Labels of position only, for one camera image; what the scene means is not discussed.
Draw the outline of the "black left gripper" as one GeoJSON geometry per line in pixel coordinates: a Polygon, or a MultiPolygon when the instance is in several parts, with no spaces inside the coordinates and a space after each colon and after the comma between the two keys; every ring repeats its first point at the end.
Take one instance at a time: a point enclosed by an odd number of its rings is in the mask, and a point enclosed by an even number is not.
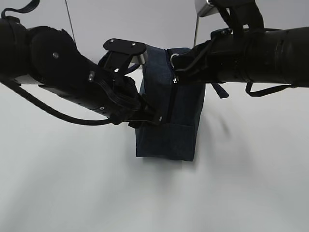
{"type": "Polygon", "coordinates": [[[135,81],[121,74],[111,72],[89,62],[87,88],[98,93],[105,107],[104,111],[113,124],[127,122],[130,126],[161,124],[161,112],[153,107],[145,94],[140,94],[135,81]]]}

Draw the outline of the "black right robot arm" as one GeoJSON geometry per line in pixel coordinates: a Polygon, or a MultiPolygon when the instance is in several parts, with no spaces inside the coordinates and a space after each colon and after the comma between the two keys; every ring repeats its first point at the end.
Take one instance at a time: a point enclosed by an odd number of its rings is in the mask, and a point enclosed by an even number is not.
{"type": "Polygon", "coordinates": [[[253,0],[213,0],[227,28],[175,56],[181,84],[277,83],[309,85],[309,29],[266,29],[253,0]]]}

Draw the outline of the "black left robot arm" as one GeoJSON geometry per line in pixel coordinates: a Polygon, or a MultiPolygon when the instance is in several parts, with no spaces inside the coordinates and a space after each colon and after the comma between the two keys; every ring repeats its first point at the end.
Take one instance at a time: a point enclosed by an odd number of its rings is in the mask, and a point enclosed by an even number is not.
{"type": "Polygon", "coordinates": [[[142,123],[159,125],[162,115],[141,95],[128,74],[146,62],[143,43],[110,39],[99,63],[83,56],[65,30],[40,26],[27,29],[16,18],[0,21],[0,82],[43,111],[85,126],[142,123]],[[78,119],[61,113],[22,88],[38,85],[104,120],[78,119]]]}

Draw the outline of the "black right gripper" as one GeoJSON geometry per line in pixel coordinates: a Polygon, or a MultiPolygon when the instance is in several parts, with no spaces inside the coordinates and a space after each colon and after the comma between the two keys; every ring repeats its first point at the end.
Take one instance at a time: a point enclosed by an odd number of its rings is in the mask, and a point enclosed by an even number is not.
{"type": "Polygon", "coordinates": [[[232,81],[232,37],[214,36],[174,56],[172,65],[179,85],[229,83],[232,81]]]}

